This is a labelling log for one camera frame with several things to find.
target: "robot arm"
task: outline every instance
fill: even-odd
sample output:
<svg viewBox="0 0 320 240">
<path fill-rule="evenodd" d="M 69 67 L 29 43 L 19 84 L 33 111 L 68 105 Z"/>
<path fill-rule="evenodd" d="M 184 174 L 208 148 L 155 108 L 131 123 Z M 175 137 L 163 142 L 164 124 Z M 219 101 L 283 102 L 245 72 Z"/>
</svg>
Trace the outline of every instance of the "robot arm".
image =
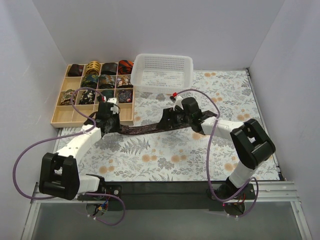
<svg viewBox="0 0 320 240">
<path fill-rule="evenodd" d="M 217 120 L 216 116 L 203 115 L 193 97 L 183 100 L 180 97 L 177 102 L 177 106 L 183 107 L 186 118 L 195 132 L 211 135 Z M 218 119 L 214 136 L 233 141 L 240 160 L 225 184 L 215 191 L 218 197 L 226 199 L 252 177 L 258 167 L 276 151 L 276 147 L 255 119 L 249 119 L 246 122 Z"/>
<path fill-rule="evenodd" d="M 117 98 L 101 101 L 93 130 L 76 136 L 56 153 L 48 152 L 43 156 L 39 181 L 41 193 L 72 200 L 77 194 L 96 192 L 101 188 L 101 177 L 79 175 L 77 166 L 87 151 L 105 134 L 118 131 L 119 110 Z M 93 122 L 87 120 L 82 131 L 92 126 Z"/>
</svg>

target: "wooden compartment organizer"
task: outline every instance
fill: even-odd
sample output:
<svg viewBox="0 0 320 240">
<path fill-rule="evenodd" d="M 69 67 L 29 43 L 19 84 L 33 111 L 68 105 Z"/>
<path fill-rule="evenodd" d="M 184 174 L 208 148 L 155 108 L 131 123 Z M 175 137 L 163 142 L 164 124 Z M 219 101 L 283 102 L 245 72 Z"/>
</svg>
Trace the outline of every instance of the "wooden compartment organizer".
<svg viewBox="0 0 320 240">
<path fill-rule="evenodd" d="M 83 78 L 85 76 L 85 72 L 87 69 L 87 64 L 80 64 L 83 65 L 83 72 L 82 76 L 68 76 L 68 71 L 70 70 L 70 67 L 72 64 L 68 65 L 65 71 L 63 83 L 61 86 L 61 90 L 59 93 L 59 96 L 56 101 L 54 113 L 51 120 L 51 125 L 55 128 L 67 128 L 67 127 L 81 127 L 84 122 L 86 121 L 86 118 L 81 116 L 79 113 L 77 113 L 74 108 L 71 105 L 67 106 L 61 106 L 60 101 L 61 97 L 63 96 L 64 92 L 72 89 L 77 90 L 81 87 L 81 82 L 83 81 Z M 117 67 L 117 74 L 113 75 L 115 76 L 115 88 L 109 88 L 109 89 L 99 89 L 99 83 L 97 85 L 98 92 L 102 92 L 103 90 L 113 90 L 114 91 L 114 97 L 116 98 L 118 96 L 119 90 L 133 90 L 133 96 L 132 96 L 132 103 L 119 103 L 118 106 L 120 107 L 120 123 L 122 125 L 132 126 L 134 124 L 134 108 L 135 108 L 135 88 L 117 88 L 117 78 L 118 76 L 123 76 L 122 74 L 118 75 L 118 67 Z M 94 104 L 88 104 L 88 105 L 80 105 L 79 101 L 81 98 L 82 93 L 84 90 L 80 90 L 77 93 L 76 100 L 75 100 L 75 106 L 77 109 L 79 109 L 82 113 L 85 115 L 90 115 L 93 112 L 96 112 L 98 110 L 99 102 L 97 100 L 98 94 L 95 96 Z"/>
</svg>

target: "mesh basket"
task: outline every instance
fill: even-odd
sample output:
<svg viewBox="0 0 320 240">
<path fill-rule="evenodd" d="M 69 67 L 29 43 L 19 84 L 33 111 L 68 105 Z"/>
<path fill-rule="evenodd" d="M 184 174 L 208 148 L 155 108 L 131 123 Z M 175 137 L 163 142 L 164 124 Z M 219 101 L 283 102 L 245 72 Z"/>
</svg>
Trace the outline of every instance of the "mesh basket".
<svg viewBox="0 0 320 240">
<path fill-rule="evenodd" d="M 131 83 L 139 92 L 172 94 L 192 86 L 193 71 L 188 56 L 139 54 L 134 60 Z"/>
</svg>

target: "floral pattern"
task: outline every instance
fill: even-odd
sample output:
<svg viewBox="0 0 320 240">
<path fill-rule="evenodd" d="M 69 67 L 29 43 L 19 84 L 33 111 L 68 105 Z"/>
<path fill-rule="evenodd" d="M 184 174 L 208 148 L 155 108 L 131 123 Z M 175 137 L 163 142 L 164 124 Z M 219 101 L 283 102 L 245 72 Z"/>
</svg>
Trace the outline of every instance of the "floral pattern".
<svg viewBox="0 0 320 240">
<path fill-rule="evenodd" d="M 245 71 L 195 71 L 193 88 L 209 95 L 221 111 L 221 118 L 246 121 L 261 118 Z M 214 111 L 212 104 L 197 92 L 202 111 Z M 164 108 L 172 107 L 169 96 L 162 93 L 136 92 L 134 125 L 157 123 Z M 62 135 L 79 132 L 80 128 L 64 128 Z M 59 140 L 62 148 L 70 138 Z M 184 128 L 169 132 L 127 136 L 106 134 L 78 164 L 80 174 L 96 174 L 106 181 L 204 181 L 209 136 Z M 231 141 L 214 137 L 210 152 L 210 177 L 225 180 L 239 162 Z M 278 180 L 273 157 L 256 171 L 259 180 Z"/>
</svg>

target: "purple cable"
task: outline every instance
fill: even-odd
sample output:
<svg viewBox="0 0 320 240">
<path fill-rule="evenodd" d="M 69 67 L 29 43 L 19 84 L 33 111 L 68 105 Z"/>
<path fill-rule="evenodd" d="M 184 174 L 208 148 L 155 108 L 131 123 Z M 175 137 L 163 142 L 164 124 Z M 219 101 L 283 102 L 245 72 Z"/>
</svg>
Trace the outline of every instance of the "purple cable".
<svg viewBox="0 0 320 240">
<path fill-rule="evenodd" d="M 73 101 L 73 98 L 74 98 L 75 94 L 76 94 L 78 91 L 80 91 L 80 90 L 93 90 L 93 91 L 95 91 L 96 93 L 100 94 L 100 95 L 102 96 L 102 98 L 104 98 L 104 96 L 103 96 L 100 92 L 98 92 L 97 90 L 95 90 L 95 89 L 93 89 L 93 88 L 90 88 L 90 87 L 81 87 L 81 88 L 75 90 L 75 91 L 72 93 L 72 96 L 71 96 L 71 99 L 70 99 L 70 100 L 71 100 L 71 105 L 72 105 L 72 107 L 73 107 L 74 110 L 75 110 L 77 113 L 79 113 L 81 116 L 83 116 L 83 117 L 91 120 L 91 121 L 93 122 L 93 126 L 90 127 L 88 130 L 86 130 L 86 131 L 84 131 L 84 132 L 83 132 L 83 131 L 82 131 L 82 132 L 77 132 L 77 133 L 73 133 L 73 134 L 69 134 L 69 135 L 65 135 L 65 136 L 55 136 L 55 137 L 51 137 L 51 138 L 47 138 L 47 139 L 38 141 L 38 142 L 36 142 L 36 143 L 28 146 L 25 150 L 23 150 L 23 152 L 18 156 L 18 158 L 16 159 L 16 161 L 15 161 L 15 163 L 14 163 L 14 165 L 13 165 L 12 179 L 13 179 L 14 187 L 15 187 L 15 189 L 18 191 L 19 194 L 21 194 L 22 196 L 24 196 L 24 197 L 27 198 L 27 199 L 31 199 L 31 200 L 46 200 L 46 199 L 53 199 L 53 198 L 55 198 L 55 197 L 54 197 L 54 196 L 44 196 L 44 197 L 29 196 L 29 195 L 25 194 L 25 193 L 19 188 L 18 183 L 17 183 L 16 172 L 17 172 L 18 163 L 19 163 L 20 159 L 22 158 L 22 156 L 23 156 L 27 151 L 29 151 L 30 149 L 32 149 L 33 147 L 35 147 L 35 146 L 37 146 L 37 145 L 39 145 L 39 144 L 43 144 L 43 143 L 46 143 L 46 142 L 49 142 L 49 141 L 53 141 L 53 140 L 58 140 L 58 139 L 64 139 L 64 138 L 68 138 L 68 137 L 79 136 L 79 135 L 82 135 L 82 134 L 84 134 L 84 133 L 90 132 L 90 131 L 93 130 L 93 129 L 96 127 L 96 125 L 97 125 L 96 121 L 95 121 L 93 118 L 91 118 L 91 117 L 83 114 L 83 113 L 80 112 L 80 111 L 76 108 L 76 106 L 75 106 L 75 103 L 74 103 L 74 101 Z"/>
<path fill-rule="evenodd" d="M 123 207 L 123 214 L 122 214 L 121 218 L 119 219 L 119 221 L 117 221 L 117 222 L 115 222 L 115 223 L 106 222 L 106 221 L 101 220 L 101 219 L 99 219 L 99 218 L 97 218 L 97 217 L 95 218 L 95 216 L 93 216 L 93 215 L 90 215 L 90 217 L 95 218 L 95 219 L 97 219 L 99 222 L 104 223 L 104 224 L 109 225 L 109 226 L 118 225 L 118 224 L 121 223 L 121 221 L 125 218 L 125 215 L 126 215 L 126 206 L 125 206 L 124 201 L 122 201 L 121 198 L 119 198 L 119 197 L 117 197 L 117 196 L 114 196 L 114 195 L 111 195 L 111 194 L 101 194 L 101 193 L 89 193 L 89 192 L 86 192 L 85 195 L 111 197 L 111 198 L 117 199 L 117 200 L 121 203 L 121 205 L 122 205 L 122 207 Z"/>
<path fill-rule="evenodd" d="M 238 216 L 238 217 L 243 217 L 243 216 L 247 215 L 247 214 L 252 210 L 252 208 L 255 206 L 255 204 L 256 204 L 256 201 L 257 201 L 257 199 L 258 199 L 258 193 L 259 193 L 258 181 L 257 181 L 257 179 L 256 179 L 255 177 L 252 177 L 251 179 L 248 179 L 248 180 L 243 184 L 243 186 L 240 187 L 239 190 L 236 191 L 236 192 L 235 192 L 232 196 L 230 196 L 229 198 L 227 198 L 227 199 L 220 199 L 220 198 L 217 197 L 217 195 L 215 194 L 215 191 L 214 191 L 214 189 L 213 189 L 213 187 L 212 187 L 211 180 L 210 180 L 209 158 L 210 158 L 210 147 L 211 147 L 212 138 L 214 137 L 215 130 L 216 130 L 216 127 L 217 127 L 217 124 L 218 124 L 218 119 L 219 119 L 219 117 L 220 117 L 220 115 L 221 115 L 221 114 L 220 114 L 220 110 L 219 110 L 218 106 L 216 105 L 216 103 L 215 103 L 207 94 L 205 94 L 204 92 L 202 92 L 202 91 L 200 91 L 200 90 L 197 90 L 197 89 L 186 89 L 186 90 L 182 90 L 182 91 L 178 92 L 177 95 L 182 94 L 182 93 L 184 93 L 184 92 L 188 92 L 188 91 L 194 91 L 194 92 L 198 92 L 198 93 L 203 94 L 206 98 L 208 98 L 208 99 L 210 100 L 210 102 L 212 102 L 212 104 L 214 105 L 214 107 L 215 107 L 215 109 L 216 109 L 216 111 L 217 111 L 216 120 L 215 120 L 215 122 L 214 122 L 214 124 L 213 124 L 212 131 L 211 131 L 210 138 L 209 138 L 209 142 L 208 142 L 208 147 L 207 147 L 207 149 L 206 149 L 206 177 L 207 177 L 207 179 L 208 179 L 208 185 L 209 185 L 210 192 L 211 192 L 211 194 L 214 196 L 214 198 L 215 198 L 216 200 L 218 200 L 219 202 L 222 202 L 222 203 L 227 202 L 227 201 L 233 199 L 234 197 L 236 197 L 236 196 L 247 186 L 247 184 L 248 184 L 252 179 L 255 180 L 255 184 L 256 184 L 256 195 L 255 195 L 255 199 L 254 199 L 254 201 L 253 201 L 252 206 L 248 209 L 248 211 L 246 211 L 244 214 Z"/>
</svg>

